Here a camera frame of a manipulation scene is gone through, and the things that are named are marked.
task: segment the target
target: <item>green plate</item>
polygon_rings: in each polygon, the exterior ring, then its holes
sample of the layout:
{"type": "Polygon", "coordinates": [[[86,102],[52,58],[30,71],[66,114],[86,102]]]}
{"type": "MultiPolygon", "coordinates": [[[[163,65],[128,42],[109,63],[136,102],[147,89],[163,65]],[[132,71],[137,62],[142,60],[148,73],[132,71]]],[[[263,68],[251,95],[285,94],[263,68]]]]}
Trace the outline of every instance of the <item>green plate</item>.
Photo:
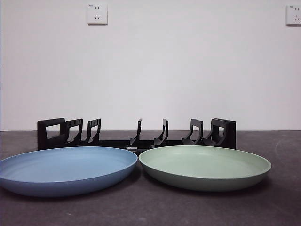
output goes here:
{"type": "Polygon", "coordinates": [[[265,158],[239,150],[208,146],[168,146],[139,155],[155,179],[196,191],[233,191],[262,181],[271,169],[265,158]]]}

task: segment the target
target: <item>dark countertop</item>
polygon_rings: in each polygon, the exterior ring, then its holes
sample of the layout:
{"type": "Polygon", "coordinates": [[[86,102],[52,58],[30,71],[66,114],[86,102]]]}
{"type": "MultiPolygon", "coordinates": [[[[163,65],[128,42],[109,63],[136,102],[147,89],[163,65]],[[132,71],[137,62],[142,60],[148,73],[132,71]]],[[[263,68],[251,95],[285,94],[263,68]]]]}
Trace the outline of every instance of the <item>dark countertop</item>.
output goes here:
{"type": "MultiPolygon", "coordinates": [[[[104,131],[104,139],[135,132],[104,131]]],[[[159,132],[143,131],[142,138],[159,132]]],[[[171,131],[180,139],[185,131],[171,131]]],[[[1,159],[35,151],[36,131],[1,132],[1,159]]],[[[165,185],[138,163],[122,182],[66,198],[32,198],[0,188],[1,226],[301,225],[301,131],[238,131],[237,149],[267,158],[268,177],[235,192],[194,192],[165,185]]]]}

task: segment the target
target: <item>electrical outlet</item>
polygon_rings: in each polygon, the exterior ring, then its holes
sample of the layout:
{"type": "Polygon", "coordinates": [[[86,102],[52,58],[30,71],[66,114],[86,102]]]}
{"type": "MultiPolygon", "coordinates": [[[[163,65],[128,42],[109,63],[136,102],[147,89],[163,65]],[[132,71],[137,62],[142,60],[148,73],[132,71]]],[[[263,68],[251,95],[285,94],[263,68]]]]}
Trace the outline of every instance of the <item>electrical outlet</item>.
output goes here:
{"type": "Polygon", "coordinates": [[[301,5],[286,6],[286,25],[301,25],[301,5]]]}
{"type": "Polygon", "coordinates": [[[87,6],[88,25],[108,24],[108,5],[106,3],[89,4],[87,6]]]}

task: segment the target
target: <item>plate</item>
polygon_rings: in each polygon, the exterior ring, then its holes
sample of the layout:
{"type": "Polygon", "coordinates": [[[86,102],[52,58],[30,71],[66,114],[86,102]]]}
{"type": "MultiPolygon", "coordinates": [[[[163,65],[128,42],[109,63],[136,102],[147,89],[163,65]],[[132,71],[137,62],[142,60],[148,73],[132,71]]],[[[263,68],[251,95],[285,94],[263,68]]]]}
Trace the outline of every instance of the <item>plate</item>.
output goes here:
{"type": "Polygon", "coordinates": [[[109,187],[127,177],[136,154],[110,147],[67,147],[15,155],[0,161],[0,184],[38,197],[78,195],[109,187]]]}
{"type": "Polygon", "coordinates": [[[155,179],[196,191],[233,191],[262,181],[271,169],[265,158],[239,150],[208,146],[167,146],[139,155],[155,179]]]}

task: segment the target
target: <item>white wall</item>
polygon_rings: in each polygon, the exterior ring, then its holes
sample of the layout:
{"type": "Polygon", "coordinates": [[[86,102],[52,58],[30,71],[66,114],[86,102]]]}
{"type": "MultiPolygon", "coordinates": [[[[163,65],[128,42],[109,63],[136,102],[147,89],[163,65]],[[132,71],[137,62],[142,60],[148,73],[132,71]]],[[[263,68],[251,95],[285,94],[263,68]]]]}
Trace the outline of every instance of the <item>white wall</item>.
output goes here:
{"type": "Polygon", "coordinates": [[[86,25],[87,0],[1,1],[1,129],[55,117],[102,129],[301,129],[301,0],[108,0],[108,26],[86,25]]]}

